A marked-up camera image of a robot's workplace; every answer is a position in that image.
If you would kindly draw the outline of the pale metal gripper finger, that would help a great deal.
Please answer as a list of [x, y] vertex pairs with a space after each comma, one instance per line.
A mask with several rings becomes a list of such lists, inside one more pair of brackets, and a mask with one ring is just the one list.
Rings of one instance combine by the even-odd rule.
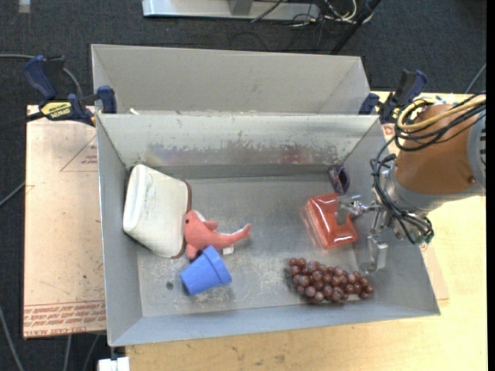
[[365, 274], [370, 274], [384, 269], [387, 262], [388, 243], [380, 237], [369, 236], [367, 238], [367, 256], [366, 262], [360, 265], [360, 269]]
[[338, 225], [343, 225], [346, 222], [347, 217], [354, 218], [361, 216], [364, 213], [381, 209], [381, 204], [377, 201], [366, 204], [362, 203], [360, 199], [360, 195], [343, 195], [337, 197], [336, 222]]

